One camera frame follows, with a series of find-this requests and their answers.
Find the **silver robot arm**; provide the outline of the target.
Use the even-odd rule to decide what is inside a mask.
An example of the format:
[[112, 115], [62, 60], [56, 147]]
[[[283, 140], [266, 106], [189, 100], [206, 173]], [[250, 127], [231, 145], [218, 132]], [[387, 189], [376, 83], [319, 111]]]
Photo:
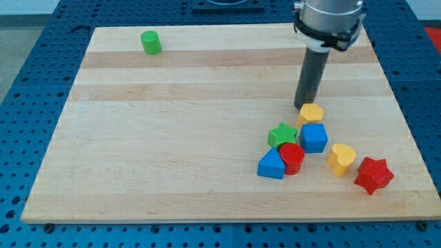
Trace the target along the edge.
[[297, 109], [314, 102], [330, 51], [344, 52], [358, 39], [362, 7], [362, 0], [293, 2], [294, 32], [307, 46], [294, 96]]

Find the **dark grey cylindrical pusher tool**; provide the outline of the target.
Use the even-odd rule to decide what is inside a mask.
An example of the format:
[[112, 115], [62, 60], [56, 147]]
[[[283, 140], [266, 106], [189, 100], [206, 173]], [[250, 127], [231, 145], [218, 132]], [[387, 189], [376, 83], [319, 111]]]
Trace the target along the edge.
[[314, 103], [328, 56], [329, 52], [306, 49], [294, 96], [294, 106], [298, 110], [304, 104]]

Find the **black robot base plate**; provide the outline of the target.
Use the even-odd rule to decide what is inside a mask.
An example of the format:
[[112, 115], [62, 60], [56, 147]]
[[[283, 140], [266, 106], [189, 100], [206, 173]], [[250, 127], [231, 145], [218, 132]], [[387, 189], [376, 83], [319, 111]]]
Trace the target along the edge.
[[192, 0], [192, 11], [264, 10], [266, 0]]

